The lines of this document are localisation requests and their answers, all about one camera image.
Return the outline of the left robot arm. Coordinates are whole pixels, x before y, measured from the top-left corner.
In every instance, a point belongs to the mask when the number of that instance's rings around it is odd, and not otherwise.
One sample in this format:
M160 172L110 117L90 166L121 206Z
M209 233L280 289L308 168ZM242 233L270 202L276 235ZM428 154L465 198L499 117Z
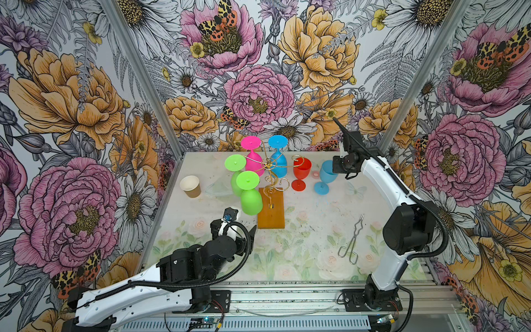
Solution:
M63 331L111 331L159 313L199 313L212 301L211 287L235 276L251 256L256 227L237 221L211 223L212 239L180 248L157 264L114 285L72 290L74 317Z

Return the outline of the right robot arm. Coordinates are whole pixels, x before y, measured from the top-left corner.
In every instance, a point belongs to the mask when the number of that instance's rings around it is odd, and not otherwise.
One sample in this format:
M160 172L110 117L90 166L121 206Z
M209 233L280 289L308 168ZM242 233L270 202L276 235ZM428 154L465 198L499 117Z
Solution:
M400 279L415 259L436 257L449 244L450 234L437 205L415 194L394 172L377 147L367 147L358 131L333 119L343 134L345 156L333 157L333 172L347 180L362 174L376 187L389 207L382 236L387 248L361 294L347 292L353 304L379 311L398 298Z

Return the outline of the red wine glass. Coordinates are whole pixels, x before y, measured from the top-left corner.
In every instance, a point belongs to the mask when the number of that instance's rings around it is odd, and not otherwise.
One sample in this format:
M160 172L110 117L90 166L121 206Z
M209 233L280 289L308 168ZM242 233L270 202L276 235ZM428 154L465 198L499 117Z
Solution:
M309 175L312 168L312 163L309 159L299 157L294 160L293 174L295 180L291 183L291 188L296 192L302 192L306 189L304 179Z

